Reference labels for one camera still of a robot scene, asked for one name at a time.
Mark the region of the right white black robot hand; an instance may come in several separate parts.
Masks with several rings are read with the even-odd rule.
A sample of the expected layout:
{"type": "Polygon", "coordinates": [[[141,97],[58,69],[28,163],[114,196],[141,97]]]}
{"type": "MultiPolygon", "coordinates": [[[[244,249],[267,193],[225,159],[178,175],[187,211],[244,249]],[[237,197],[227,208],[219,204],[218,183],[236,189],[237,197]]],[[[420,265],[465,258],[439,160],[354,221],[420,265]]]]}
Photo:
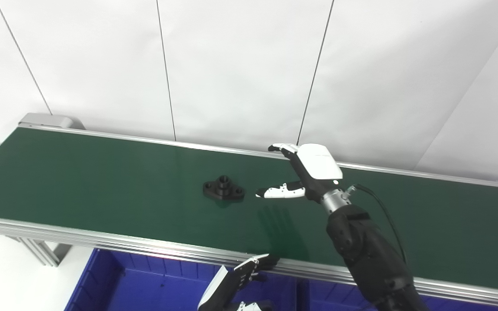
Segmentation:
{"type": "Polygon", "coordinates": [[[284,182],[268,188],[259,188],[256,197],[263,199],[292,199],[306,197],[320,203],[327,193],[340,190],[343,173],[326,146],[321,144],[274,143],[270,152],[281,152],[299,177],[298,181],[284,182]]]}

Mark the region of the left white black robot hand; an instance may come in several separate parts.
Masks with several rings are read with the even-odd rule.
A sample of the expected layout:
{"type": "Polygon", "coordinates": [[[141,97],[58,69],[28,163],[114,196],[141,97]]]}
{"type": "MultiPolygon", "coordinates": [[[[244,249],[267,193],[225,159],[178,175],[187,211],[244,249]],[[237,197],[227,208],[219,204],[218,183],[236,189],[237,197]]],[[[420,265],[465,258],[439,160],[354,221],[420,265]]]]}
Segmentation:
{"type": "Polygon", "coordinates": [[[279,257],[271,254],[255,255],[228,270],[222,265],[206,287],[198,303],[198,311],[273,311],[274,303],[267,299],[262,301],[233,302],[238,291],[250,282],[265,282],[267,276],[262,270],[272,270],[279,257]]]}

